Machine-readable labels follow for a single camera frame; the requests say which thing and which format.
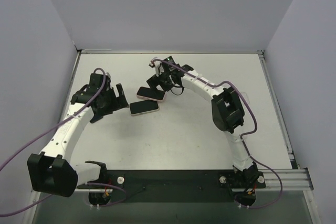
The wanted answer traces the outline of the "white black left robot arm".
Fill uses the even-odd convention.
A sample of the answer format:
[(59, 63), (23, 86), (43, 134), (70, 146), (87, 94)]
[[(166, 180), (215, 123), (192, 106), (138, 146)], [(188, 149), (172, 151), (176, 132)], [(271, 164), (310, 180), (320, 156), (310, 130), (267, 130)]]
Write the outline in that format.
[(105, 186), (108, 181), (105, 163), (85, 161), (72, 165), (70, 159), (89, 123), (128, 107), (122, 84), (113, 88), (110, 75), (101, 68), (95, 69), (89, 83), (72, 96), (64, 120), (48, 144), (39, 154), (28, 158), (33, 190), (70, 197), (83, 184), (91, 183), (96, 188)]

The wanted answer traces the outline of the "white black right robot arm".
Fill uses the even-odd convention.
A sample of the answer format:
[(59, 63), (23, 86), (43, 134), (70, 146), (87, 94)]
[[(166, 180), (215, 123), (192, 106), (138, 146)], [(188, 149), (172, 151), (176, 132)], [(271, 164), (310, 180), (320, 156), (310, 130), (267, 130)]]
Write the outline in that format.
[(225, 134), (233, 160), (233, 170), (246, 183), (254, 183), (261, 173), (256, 162), (251, 158), (244, 136), (257, 131), (256, 118), (248, 111), (254, 122), (254, 129), (243, 132), (246, 100), (228, 81), (214, 84), (199, 74), (189, 65), (180, 66), (169, 56), (164, 60), (153, 58), (149, 66), (155, 69), (155, 74), (147, 80), (151, 89), (158, 86), (163, 91), (174, 87), (189, 89), (211, 104), (212, 120), (215, 126)]

